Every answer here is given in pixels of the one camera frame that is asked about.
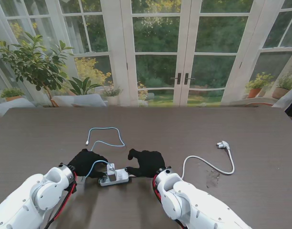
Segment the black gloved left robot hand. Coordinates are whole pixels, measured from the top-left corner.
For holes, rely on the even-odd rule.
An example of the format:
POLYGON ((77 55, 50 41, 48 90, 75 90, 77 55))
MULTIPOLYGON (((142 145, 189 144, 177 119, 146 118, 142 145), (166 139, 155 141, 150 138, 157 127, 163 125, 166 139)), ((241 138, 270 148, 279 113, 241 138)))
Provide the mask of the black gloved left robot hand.
POLYGON ((67 166, 73 167, 79 177, 101 178, 105 174, 95 169, 98 163, 108 164, 108 160, 92 151, 82 149, 67 166))

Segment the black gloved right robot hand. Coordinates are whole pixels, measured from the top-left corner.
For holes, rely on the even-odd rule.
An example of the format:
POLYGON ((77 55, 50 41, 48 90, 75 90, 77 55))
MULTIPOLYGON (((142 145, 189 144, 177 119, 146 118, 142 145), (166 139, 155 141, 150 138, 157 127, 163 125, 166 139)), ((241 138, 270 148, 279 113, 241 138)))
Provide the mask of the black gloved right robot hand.
POLYGON ((137 151, 131 149, 128 154, 128 159, 132 160, 134 158, 137 159, 139 167, 126 167, 126 171, 135 177, 153 178, 157 174, 157 171, 166 168, 165 161, 158 151, 137 151))

